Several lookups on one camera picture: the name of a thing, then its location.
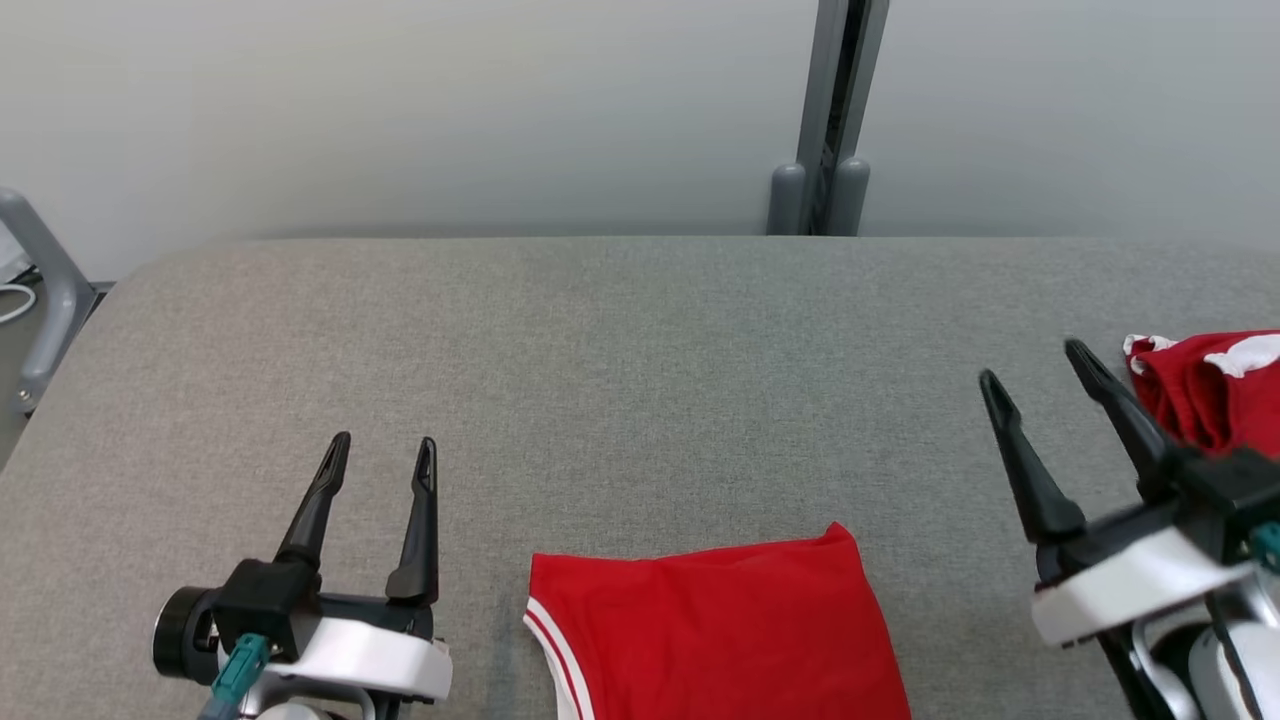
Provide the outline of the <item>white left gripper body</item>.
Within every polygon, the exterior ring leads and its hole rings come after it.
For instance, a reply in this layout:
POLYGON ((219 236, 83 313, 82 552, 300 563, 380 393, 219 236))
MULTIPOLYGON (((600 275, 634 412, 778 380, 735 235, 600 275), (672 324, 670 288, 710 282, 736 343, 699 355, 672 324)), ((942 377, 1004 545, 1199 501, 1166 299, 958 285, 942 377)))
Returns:
POLYGON ((270 664, 273 680, 308 691, 365 691, 403 701, 449 697, 453 662, 431 605, 321 594, 321 618, 300 657, 270 664))

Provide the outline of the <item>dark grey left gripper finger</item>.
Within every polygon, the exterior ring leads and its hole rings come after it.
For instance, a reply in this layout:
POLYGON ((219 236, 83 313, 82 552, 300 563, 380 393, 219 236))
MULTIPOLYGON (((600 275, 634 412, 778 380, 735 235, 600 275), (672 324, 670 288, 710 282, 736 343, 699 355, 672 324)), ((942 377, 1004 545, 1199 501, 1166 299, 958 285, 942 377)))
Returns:
POLYGON ((320 568, 332 502, 346 479, 349 447, 349 432, 333 437, 279 544, 275 562, 300 562, 312 570, 320 568))
POLYGON ((439 489, 436 445, 424 437, 411 479, 412 503, 399 564, 387 578, 387 598, 402 606, 431 606, 439 598, 439 489))

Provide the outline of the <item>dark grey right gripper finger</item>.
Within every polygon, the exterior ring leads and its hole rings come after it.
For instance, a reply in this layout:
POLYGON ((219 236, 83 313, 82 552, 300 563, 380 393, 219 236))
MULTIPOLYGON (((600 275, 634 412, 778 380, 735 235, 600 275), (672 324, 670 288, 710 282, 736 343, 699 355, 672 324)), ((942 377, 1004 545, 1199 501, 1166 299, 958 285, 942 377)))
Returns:
POLYGON ((1169 480, 1160 474, 1164 456, 1174 441, 1151 416, 1137 396, 1120 382, 1080 340, 1066 340, 1064 352, 1085 393, 1110 419, 1137 471, 1137 491, 1144 501, 1172 496, 1169 480))
POLYGON ((1056 544, 1085 529, 1082 509, 1069 500, 1027 438, 1021 414, 992 370, 979 374, 980 395, 1028 542, 1056 544))

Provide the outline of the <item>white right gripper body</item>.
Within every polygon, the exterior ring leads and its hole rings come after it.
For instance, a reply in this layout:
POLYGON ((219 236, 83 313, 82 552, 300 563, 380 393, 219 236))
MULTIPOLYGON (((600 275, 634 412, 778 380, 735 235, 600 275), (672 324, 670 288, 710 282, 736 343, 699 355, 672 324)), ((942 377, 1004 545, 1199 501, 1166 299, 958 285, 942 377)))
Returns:
POLYGON ((1030 542, 1059 574, 1036 591, 1030 618, 1046 644, 1069 644, 1240 582, 1252 561, 1226 564, 1176 524, 1176 500, 1138 505, 1093 529, 1069 500, 1030 501, 1030 542))

